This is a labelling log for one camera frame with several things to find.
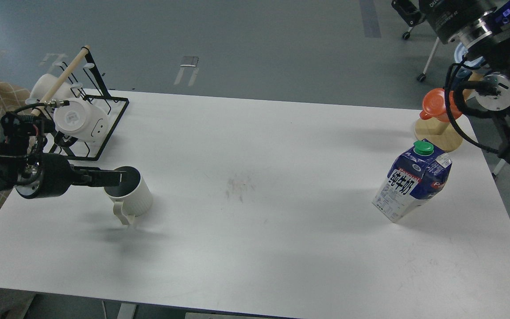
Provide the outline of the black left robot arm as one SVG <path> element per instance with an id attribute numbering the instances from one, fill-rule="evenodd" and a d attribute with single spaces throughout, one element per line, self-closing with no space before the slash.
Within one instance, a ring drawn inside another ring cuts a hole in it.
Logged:
<path id="1" fill-rule="evenodd" d="M 6 112 L 0 119 L 0 191 L 15 188 L 23 198 L 58 197 L 70 186 L 117 187 L 129 178 L 127 170 L 74 166 L 55 153 L 45 153 L 45 135 L 55 129 L 51 120 L 26 115 L 24 110 L 73 105 L 69 101 L 38 102 Z"/>

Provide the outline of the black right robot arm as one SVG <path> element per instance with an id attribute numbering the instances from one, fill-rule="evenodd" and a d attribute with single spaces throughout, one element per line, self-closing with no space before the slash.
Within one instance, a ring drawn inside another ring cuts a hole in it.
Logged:
<path id="1" fill-rule="evenodd" d="M 491 119 L 502 140 L 498 149 L 457 133 L 476 147 L 510 164 L 510 0 L 498 8 L 491 0 L 394 0 L 391 6 L 413 28 L 428 22 L 443 44 L 459 41 L 464 58 L 449 67 L 445 80 L 445 114 L 451 104 L 463 114 Z"/>

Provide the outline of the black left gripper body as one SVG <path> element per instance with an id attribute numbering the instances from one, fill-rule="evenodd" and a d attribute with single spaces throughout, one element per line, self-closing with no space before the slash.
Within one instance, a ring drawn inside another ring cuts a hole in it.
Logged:
<path id="1" fill-rule="evenodd" d="M 58 197 L 67 192 L 72 185 L 75 173 L 66 157 L 60 154 L 44 154 L 41 158 L 41 171 L 34 182 L 16 186 L 23 198 Z"/>

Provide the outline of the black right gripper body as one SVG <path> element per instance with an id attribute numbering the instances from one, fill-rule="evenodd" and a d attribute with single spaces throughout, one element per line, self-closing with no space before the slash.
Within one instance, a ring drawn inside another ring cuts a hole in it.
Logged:
<path id="1" fill-rule="evenodd" d="M 497 9 L 491 0 L 392 0 L 391 6 L 409 27 L 428 22 L 442 44 L 452 41 L 468 24 Z"/>

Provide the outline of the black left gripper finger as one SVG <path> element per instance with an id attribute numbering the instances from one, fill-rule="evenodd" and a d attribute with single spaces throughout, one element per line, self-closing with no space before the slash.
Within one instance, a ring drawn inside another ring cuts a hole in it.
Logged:
<path id="1" fill-rule="evenodd" d="M 75 186 L 116 187 L 121 183 L 121 176 L 82 176 L 74 181 Z"/>
<path id="2" fill-rule="evenodd" d="M 123 176 L 125 172 L 115 170 L 102 170 L 92 166 L 73 166 L 73 183 L 82 176 Z"/>

